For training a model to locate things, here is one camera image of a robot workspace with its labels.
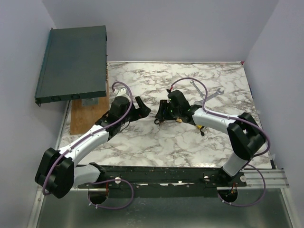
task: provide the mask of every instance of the gray wall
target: gray wall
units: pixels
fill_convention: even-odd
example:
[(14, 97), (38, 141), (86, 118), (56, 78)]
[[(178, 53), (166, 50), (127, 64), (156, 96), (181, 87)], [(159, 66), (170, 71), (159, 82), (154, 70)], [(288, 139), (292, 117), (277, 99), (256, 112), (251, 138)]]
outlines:
[(245, 61), (271, 152), (286, 171), (299, 215), (304, 214), (303, 25), (304, 1), (280, 0)]
[(34, 103), (53, 21), (40, 0), (0, 0), (0, 227), (26, 227), (43, 152), (54, 146), (64, 103)]
[(106, 25), (110, 61), (241, 61), (278, 0), (43, 2), (57, 28)]

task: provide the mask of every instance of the metal wrench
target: metal wrench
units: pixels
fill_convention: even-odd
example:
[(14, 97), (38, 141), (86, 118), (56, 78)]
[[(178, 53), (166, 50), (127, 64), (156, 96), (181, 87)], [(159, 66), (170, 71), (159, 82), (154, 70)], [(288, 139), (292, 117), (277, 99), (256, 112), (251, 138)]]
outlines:
[(198, 91), (199, 95), (201, 98), (204, 98), (205, 97), (205, 94), (203, 94), (200, 89), (196, 86), (196, 84), (194, 83), (193, 80), (190, 81), (190, 83), (194, 86), (194, 88)]
[[(207, 96), (206, 102), (211, 100), (212, 98), (218, 96), (218, 95), (224, 94), (224, 92), (225, 92), (224, 90), (221, 90), (221, 88), (218, 88), (217, 91), (214, 94), (211, 94), (210, 96)], [(202, 105), (203, 101), (204, 101), (204, 99), (201, 100), (201, 101), (195, 101), (194, 104), (195, 105)]]

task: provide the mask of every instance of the marble surface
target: marble surface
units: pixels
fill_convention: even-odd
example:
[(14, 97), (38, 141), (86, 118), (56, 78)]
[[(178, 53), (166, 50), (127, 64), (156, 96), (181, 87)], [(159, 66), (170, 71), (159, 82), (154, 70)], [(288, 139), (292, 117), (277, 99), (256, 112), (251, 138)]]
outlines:
[[(207, 128), (205, 136), (192, 125), (167, 121), (160, 126), (153, 123), (159, 101), (167, 98), (166, 89), (182, 77), (201, 80), (209, 94), (218, 88), (225, 90), (206, 102), (213, 111), (227, 114), (248, 112), (259, 123), (243, 66), (229, 64), (166, 64), (166, 63), (109, 63), (109, 81), (125, 82), (133, 96), (140, 96), (151, 108), (149, 117), (130, 123), (122, 133), (99, 146), (80, 164), (96, 162), (100, 165), (221, 167), (232, 153), (229, 137)], [(176, 84), (190, 105), (201, 100), (189, 80)], [(110, 92), (110, 102), (115, 93)], [(70, 118), (64, 126), (60, 147), (76, 140), (70, 135)], [(251, 164), (257, 168), (271, 168), (268, 154), (255, 158)]]

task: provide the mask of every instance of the plywood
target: plywood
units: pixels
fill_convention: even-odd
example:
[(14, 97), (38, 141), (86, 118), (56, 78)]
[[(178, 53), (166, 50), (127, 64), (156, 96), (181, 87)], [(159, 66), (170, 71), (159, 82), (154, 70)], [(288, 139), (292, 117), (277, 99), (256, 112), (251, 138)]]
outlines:
[(81, 99), (72, 101), (71, 112), (71, 127), (70, 134), (84, 134), (86, 133), (95, 122), (105, 114), (110, 108), (109, 101), (109, 82), (107, 73), (107, 96), (100, 97), (98, 104), (93, 106), (81, 105)]

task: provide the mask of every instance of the purple cable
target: purple cable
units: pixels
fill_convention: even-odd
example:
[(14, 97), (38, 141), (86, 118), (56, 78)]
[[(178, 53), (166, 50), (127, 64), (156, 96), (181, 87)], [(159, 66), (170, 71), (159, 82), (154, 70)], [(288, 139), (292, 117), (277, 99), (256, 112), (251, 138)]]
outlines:
[(96, 183), (92, 183), (92, 184), (105, 184), (105, 183), (109, 183), (109, 182), (113, 182), (113, 181), (122, 181), (122, 182), (127, 183), (130, 186), (132, 194), (131, 194), (131, 198), (130, 198), (129, 202), (126, 203), (125, 205), (121, 206), (121, 207), (111, 208), (111, 207), (101, 206), (101, 205), (98, 205), (98, 204), (93, 204), (91, 202), (90, 195), (88, 195), (88, 200), (90, 202), (89, 206), (90, 205), (94, 205), (95, 207), (98, 207), (98, 208), (104, 208), (104, 209), (109, 209), (109, 210), (120, 210), (120, 209), (128, 207), (132, 203), (132, 201), (134, 199), (134, 189), (133, 189), (131, 183), (128, 182), (128, 181), (126, 181), (126, 180), (123, 180), (123, 179), (111, 179), (111, 180), (96, 182)]
[(264, 198), (265, 194), (266, 194), (266, 182), (265, 182), (265, 178), (263, 177), (263, 174), (261, 173), (260, 170), (258, 170), (256, 167), (254, 167), (253, 165), (248, 165), (248, 166), (251, 166), (252, 168), (254, 168), (262, 177), (262, 180), (263, 180), (263, 185), (264, 185), (264, 189), (263, 189), (263, 193), (262, 195), (260, 196), (260, 198), (258, 198), (255, 202), (253, 203), (249, 203), (249, 204), (243, 204), (243, 205), (239, 205), (239, 204), (234, 204), (234, 203), (229, 203), (227, 201), (224, 201), (223, 198), (218, 194), (218, 197), (220, 198), (220, 200), (227, 204), (227, 205), (230, 205), (230, 206), (233, 206), (233, 207), (238, 207), (238, 208), (244, 208), (244, 207), (250, 207), (250, 206), (254, 206), (256, 204), (258, 204), (259, 202), (262, 201), (262, 199)]
[(259, 126), (255, 125), (255, 124), (253, 124), (253, 123), (251, 123), (251, 122), (249, 122), (247, 120), (243, 120), (243, 119), (237, 118), (237, 117), (227, 117), (225, 115), (221, 115), (221, 114), (218, 114), (218, 113), (214, 113), (214, 112), (208, 111), (205, 108), (205, 103), (206, 103), (206, 100), (207, 100), (207, 97), (208, 97), (208, 91), (207, 91), (207, 87), (201, 81), (199, 81), (199, 80), (197, 80), (195, 78), (192, 78), (192, 77), (184, 77), (184, 78), (178, 79), (175, 82), (173, 82), (172, 85), (171, 85), (171, 88), (173, 88), (174, 84), (176, 84), (177, 82), (179, 82), (181, 80), (185, 80), (185, 79), (190, 79), (190, 80), (197, 81), (198, 83), (200, 83), (204, 87), (205, 93), (206, 93), (205, 98), (204, 98), (203, 103), (202, 103), (202, 108), (203, 108), (204, 112), (209, 113), (209, 114), (214, 115), (214, 116), (217, 116), (217, 117), (221, 117), (221, 118), (225, 118), (225, 119), (231, 119), (231, 120), (238, 120), (238, 121), (244, 122), (244, 123), (249, 124), (250, 126), (252, 126), (254, 128), (257, 128), (264, 135), (264, 137), (267, 140), (267, 148), (263, 152), (258, 153), (256, 155), (254, 155), (253, 157), (257, 157), (257, 156), (263, 155), (263, 154), (265, 154), (265, 153), (267, 153), (269, 151), (269, 149), (270, 149), (270, 139), (269, 139), (269, 136), (267, 135), (267, 133), (262, 128), (260, 128)]
[[(112, 84), (112, 90), (113, 90), (113, 91), (114, 91), (114, 85), (115, 85), (115, 84), (122, 84), (122, 85), (124, 85), (124, 86), (126, 87), (126, 89), (129, 91), (129, 94), (130, 94), (130, 105), (129, 105), (127, 111), (125, 112), (125, 114), (123, 114), (123, 116), (120, 117), (117, 121), (115, 121), (115, 122), (113, 122), (113, 123), (107, 125), (106, 127), (103, 127), (103, 128), (101, 128), (101, 129), (99, 129), (99, 130), (94, 131), (92, 134), (96, 134), (96, 133), (98, 133), (98, 132), (101, 132), (101, 131), (103, 131), (103, 130), (105, 130), (105, 129), (109, 128), (109, 127), (112, 127), (113, 125), (119, 123), (120, 121), (122, 121), (122, 120), (128, 115), (128, 113), (129, 113), (129, 111), (130, 111), (130, 109), (131, 109), (131, 107), (132, 107), (132, 104), (133, 104), (133, 96), (132, 96), (132, 91), (131, 91), (131, 89), (129, 88), (129, 86), (127, 86), (127, 85), (126, 85), (125, 83), (123, 83), (123, 82), (117, 81), (117, 82), (114, 82), (114, 83)], [(50, 192), (46, 192), (46, 187), (47, 187), (48, 180), (49, 180), (49, 178), (50, 178), (50, 176), (51, 176), (51, 174), (52, 174), (54, 168), (55, 168), (56, 165), (59, 163), (59, 161), (60, 161), (67, 153), (69, 153), (72, 149), (74, 149), (74, 148), (75, 148), (76, 146), (78, 146), (81, 142), (83, 142), (84, 140), (86, 140), (87, 138), (89, 138), (89, 137), (91, 137), (91, 136), (92, 136), (92, 135), (88, 134), (87, 136), (85, 136), (84, 138), (82, 138), (81, 140), (79, 140), (78, 142), (76, 142), (74, 145), (72, 145), (68, 150), (66, 150), (64, 153), (62, 153), (62, 154), (56, 159), (56, 161), (55, 161), (55, 162), (53, 163), (53, 165), (51, 166), (51, 168), (50, 168), (50, 170), (49, 170), (49, 172), (48, 172), (48, 174), (47, 174), (47, 176), (46, 176), (46, 179), (44, 180), (44, 183), (43, 183), (43, 186), (42, 186), (42, 193), (43, 193), (43, 195), (47, 196), (47, 195), (50, 195), (50, 194), (51, 194)]]

